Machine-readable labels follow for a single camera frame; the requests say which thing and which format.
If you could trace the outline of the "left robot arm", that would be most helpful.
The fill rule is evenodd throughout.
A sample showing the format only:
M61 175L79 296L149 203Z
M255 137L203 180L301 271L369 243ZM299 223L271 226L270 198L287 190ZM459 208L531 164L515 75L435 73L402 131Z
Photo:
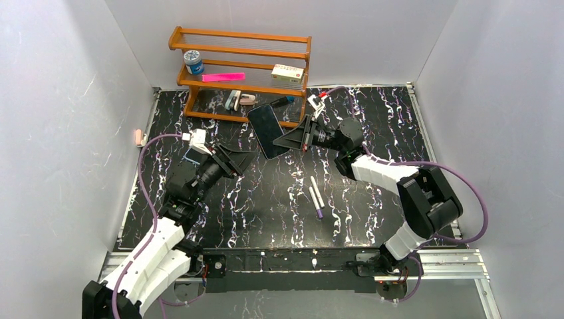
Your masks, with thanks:
M257 155L216 144L198 166L179 163L168 177L155 225L109 275L85 286L82 317L142 318L201 253L186 236L200 217L208 191L223 177L242 176Z

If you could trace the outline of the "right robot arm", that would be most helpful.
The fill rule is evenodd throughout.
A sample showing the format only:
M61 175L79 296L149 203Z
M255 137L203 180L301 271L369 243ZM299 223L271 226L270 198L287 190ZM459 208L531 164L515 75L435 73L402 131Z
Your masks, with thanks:
M397 194L404 222L381 244L377 256L367 261L377 271L400 268L423 243L463 213L460 200L439 167L378 162L365 150L362 125L354 118L345 118L331 129L306 116L273 144L302 151L310 146L335 150L335 165L341 175Z

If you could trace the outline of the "black smartphone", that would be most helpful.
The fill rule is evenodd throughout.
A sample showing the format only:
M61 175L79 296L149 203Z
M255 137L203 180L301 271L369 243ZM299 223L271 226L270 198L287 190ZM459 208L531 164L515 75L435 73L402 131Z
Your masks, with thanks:
M271 160L289 151L289 148L276 146L273 143L283 135L283 130L270 104L253 108L247 113L247 119L265 158Z

